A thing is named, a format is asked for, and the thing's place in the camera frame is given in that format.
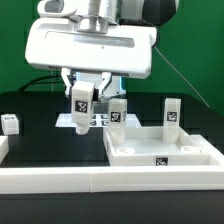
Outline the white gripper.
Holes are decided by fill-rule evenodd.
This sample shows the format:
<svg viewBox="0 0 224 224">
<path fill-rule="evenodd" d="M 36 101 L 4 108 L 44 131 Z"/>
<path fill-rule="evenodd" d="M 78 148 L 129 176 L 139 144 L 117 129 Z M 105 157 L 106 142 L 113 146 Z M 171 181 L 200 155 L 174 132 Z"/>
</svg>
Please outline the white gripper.
<svg viewBox="0 0 224 224">
<path fill-rule="evenodd" d="M 103 72 L 102 82 L 93 94 L 93 100 L 100 101 L 112 82 L 112 74 L 140 79 L 148 77 L 156 39 L 154 27 L 112 25 L 105 34 L 81 33 L 68 19 L 40 18 L 30 29 L 25 58 L 36 68 L 62 68 L 67 98 L 71 96 L 73 86 L 71 69 Z"/>
</svg>

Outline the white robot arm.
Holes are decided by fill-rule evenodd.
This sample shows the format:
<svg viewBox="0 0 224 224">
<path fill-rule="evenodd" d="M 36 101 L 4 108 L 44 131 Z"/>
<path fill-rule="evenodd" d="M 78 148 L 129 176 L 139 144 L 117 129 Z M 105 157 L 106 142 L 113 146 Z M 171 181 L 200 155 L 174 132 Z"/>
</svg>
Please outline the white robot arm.
<svg viewBox="0 0 224 224">
<path fill-rule="evenodd" d="M 102 77 L 97 98 L 116 95 L 118 78 L 149 76 L 158 27 L 176 14 L 179 1 L 40 0 L 25 58 L 36 68 L 59 70 L 67 94 L 78 72 L 87 82 Z"/>
</svg>

